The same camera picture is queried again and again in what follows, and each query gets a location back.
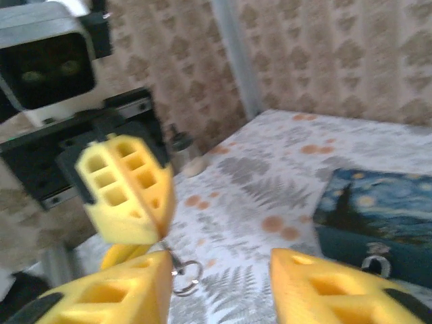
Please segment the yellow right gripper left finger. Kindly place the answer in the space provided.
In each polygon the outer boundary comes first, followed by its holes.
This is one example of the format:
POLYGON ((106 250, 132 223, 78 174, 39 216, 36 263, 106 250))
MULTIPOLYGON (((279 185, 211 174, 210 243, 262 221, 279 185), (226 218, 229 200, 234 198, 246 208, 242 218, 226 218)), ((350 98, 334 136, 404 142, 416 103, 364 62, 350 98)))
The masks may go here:
POLYGON ((41 294, 8 323, 166 323, 172 291, 167 251, 137 257, 41 294))

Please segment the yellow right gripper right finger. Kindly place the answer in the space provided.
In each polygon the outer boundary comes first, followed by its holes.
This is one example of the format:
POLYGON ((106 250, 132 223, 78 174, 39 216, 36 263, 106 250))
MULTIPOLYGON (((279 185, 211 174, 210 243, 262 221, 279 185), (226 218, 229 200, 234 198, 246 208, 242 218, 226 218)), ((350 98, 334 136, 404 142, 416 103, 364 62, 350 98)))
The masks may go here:
POLYGON ((402 286, 295 250, 271 251, 270 278, 278 323, 431 322, 431 307, 402 286))

